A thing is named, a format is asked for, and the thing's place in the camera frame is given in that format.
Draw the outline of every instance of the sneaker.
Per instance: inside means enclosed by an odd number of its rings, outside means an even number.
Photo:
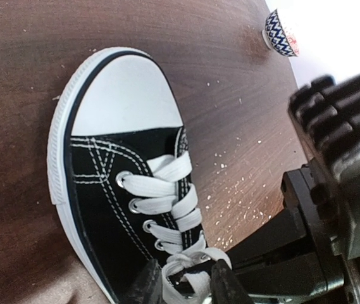
[[[230,265],[206,248],[191,171],[175,98],[149,55],[112,47],[80,65],[52,120],[49,189],[71,245],[111,303],[153,258],[169,304],[209,294],[208,273],[187,268],[207,257]],[[191,297],[170,280],[179,272]]]

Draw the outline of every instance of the blue zigzag pattern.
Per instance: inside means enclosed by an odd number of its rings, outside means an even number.
[[[281,27],[277,11],[273,11],[266,20],[266,33],[274,48],[284,56],[295,56]]]

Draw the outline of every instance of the white shoelace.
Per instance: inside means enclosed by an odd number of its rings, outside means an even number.
[[[203,234],[191,247],[183,250],[181,233],[197,227],[202,222],[201,210],[197,207],[198,197],[195,186],[190,184],[189,192],[183,199],[178,200],[178,181],[184,179],[192,171],[188,151],[175,158],[163,155],[147,161],[153,177],[132,175],[122,172],[117,176],[117,182],[135,196],[147,199],[134,199],[130,208],[134,213],[156,215],[171,212],[178,230],[159,226],[155,221],[145,222],[144,229],[156,237],[156,247],[167,251],[170,256],[163,267],[163,299],[167,304],[201,304],[210,294],[210,277],[206,272],[185,274],[182,282],[188,282],[194,289],[191,298],[182,296],[168,280],[169,276],[179,273],[208,258],[223,259],[231,267],[227,254],[217,248],[206,248]]]

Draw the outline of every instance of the wooden table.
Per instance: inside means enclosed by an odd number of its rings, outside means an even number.
[[[282,173],[304,159],[289,62],[261,37],[267,14],[264,0],[0,0],[0,304],[106,303],[46,178],[56,96],[99,49],[143,49],[166,72],[211,246],[228,250],[280,210]]]

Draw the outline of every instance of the white rubber toe cap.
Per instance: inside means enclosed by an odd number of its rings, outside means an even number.
[[[73,136],[96,136],[183,125],[162,71],[143,56],[113,59],[94,78],[74,120]]]

